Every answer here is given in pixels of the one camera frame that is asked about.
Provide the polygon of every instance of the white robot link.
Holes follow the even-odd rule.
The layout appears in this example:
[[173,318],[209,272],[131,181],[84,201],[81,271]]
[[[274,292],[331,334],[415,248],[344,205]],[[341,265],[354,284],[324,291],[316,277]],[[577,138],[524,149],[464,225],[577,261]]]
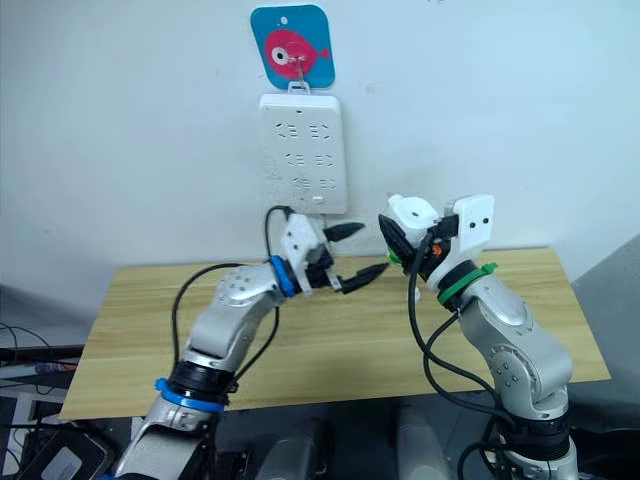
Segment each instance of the white robot link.
[[[387,263],[372,265],[343,279],[333,271],[328,242],[349,237],[364,225],[347,223],[322,229],[289,207],[274,208],[287,215],[281,239],[285,258],[274,255],[259,265],[237,266],[220,280],[170,377],[156,381],[159,395],[118,461],[117,478],[220,478],[214,473],[218,471],[215,429],[228,394],[237,389],[238,372],[246,371],[246,366],[240,366],[262,319],[298,293],[309,296],[316,288],[330,287],[347,294],[375,280],[387,267]],[[274,447],[272,458],[263,465],[265,471],[275,469],[273,463],[283,463],[281,472],[309,478],[311,462],[305,459],[314,456],[316,447],[310,447],[306,437],[293,449],[292,445]]]
[[[440,217],[421,198],[395,195],[379,223],[391,258],[457,312],[452,319],[459,320],[464,336],[487,362],[500,410],[501,445],[494,450],[504,452],[507,478],[577,480],[567,419],[571,358],[538,325],[529,305],[492,274],[495,264],[478,268],[474,263],[491,237],[493,205],[491,195],[463,197],[449,202]],[[410,291],[409,311],[415,316],[411,300]],[[424,348],[424,341],[416,340]],[[463,466],[458,465],[459,475]]]

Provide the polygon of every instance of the blue square sign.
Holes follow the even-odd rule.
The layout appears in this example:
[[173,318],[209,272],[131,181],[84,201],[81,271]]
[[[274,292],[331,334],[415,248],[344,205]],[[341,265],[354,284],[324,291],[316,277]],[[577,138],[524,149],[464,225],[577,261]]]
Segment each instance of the blue square sign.
[[328,88],[335,80],[329,22],[316,5],[256,8],[251,28],[267,77],[286,90],[302,72],[311,88]]

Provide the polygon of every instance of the electrical outlet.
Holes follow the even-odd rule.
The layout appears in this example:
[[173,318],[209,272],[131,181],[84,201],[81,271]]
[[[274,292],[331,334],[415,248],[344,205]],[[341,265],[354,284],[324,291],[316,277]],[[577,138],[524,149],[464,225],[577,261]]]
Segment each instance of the electrical outlet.
[[300,213],[345,213],[347,180],[340,103],[329,95],[260,99],[268,201]]

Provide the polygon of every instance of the wooden table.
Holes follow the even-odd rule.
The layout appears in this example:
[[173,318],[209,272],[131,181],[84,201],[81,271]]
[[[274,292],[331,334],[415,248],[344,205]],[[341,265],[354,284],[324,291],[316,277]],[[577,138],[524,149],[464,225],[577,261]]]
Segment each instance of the wooden table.
[[[340,257],[344,276],[380,258]],[[608,379],[609,372],[580,306],[552,250],[494,251],[480,264],[495,261],[496,271],[532,306],[540,324],[573,357],[572,381]],[[145,415],[156,396],[154,380],[171,366],[169,312],[180,285],[202,265],[121,268],[84,349],[61,417],[83,419]],[[181,342],[199,312],[211,301],[224,272],[213,272],[189,289],[180,311]],[[390,267],[358,292],[324,289],[311,298],[294,298],[282,308],[281,327],[272,346],[247,373],[233,409],[391,397],[433,392],[422,372],[421,354],[411,335],[406,308],[407,279]],[[435,296],[421,288],[417,308],[425,336],[449,316]],[[273,324],[266,318],[252,354]],[[438,340],[435,352],[490,380],[484,360],[464,339],[458,325]],[[438,367],[439,382],[452,391],[474,383]]]

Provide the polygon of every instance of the green ring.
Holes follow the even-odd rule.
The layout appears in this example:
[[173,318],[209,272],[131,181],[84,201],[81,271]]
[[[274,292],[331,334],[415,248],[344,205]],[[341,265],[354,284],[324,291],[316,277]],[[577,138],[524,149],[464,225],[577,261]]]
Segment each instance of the green ring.
[[444,305],[451,297],[453,297],[456,293],[465,288],[471,282],[485,275],[492,274],[496,268],[498,268],[497,263],[486,263],[481,268],[476,268],[473,272],[467,273],[464,277],[462,277],[460,280],[458,280],[456,283],[454,283],[444,292],[438,295],[438,302],[440,302],[440,305]]

